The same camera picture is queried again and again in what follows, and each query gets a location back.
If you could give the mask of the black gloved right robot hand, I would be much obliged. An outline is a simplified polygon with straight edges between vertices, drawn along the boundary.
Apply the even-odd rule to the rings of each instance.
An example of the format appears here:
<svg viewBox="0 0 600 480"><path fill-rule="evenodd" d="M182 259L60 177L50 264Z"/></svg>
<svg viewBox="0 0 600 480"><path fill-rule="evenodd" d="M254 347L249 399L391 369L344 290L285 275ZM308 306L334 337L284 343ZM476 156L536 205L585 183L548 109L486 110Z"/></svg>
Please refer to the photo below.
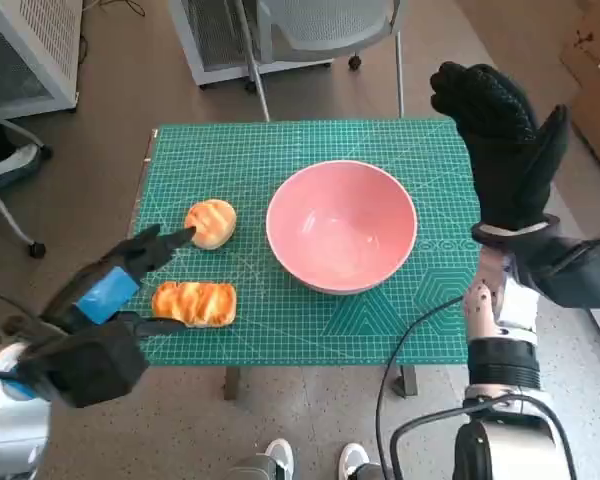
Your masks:
<svg viewBox="0 0 600 480"><path fill-rule="evenodd" d="M481 222L508 231L548 221L550 186L567 150L569 111L543 123L526 94L487 64L447 61L430 78L431 105L451 118L469 153Z"/></svg>

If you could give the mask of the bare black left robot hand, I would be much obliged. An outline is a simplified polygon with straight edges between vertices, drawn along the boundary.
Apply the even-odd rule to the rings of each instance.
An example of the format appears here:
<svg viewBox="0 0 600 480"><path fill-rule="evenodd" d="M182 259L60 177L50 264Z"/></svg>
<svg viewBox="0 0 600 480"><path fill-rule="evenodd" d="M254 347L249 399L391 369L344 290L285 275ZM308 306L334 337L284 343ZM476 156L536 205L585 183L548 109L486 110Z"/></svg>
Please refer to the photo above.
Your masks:
<svg viewBox="0 0 600 480"><path fill-rule="evenodd" d="M114 318L145 276L167 265L196 233L194 227L164 235L160 231L154 224L81 268L47 303L41 319L73 334Z"/></svg>

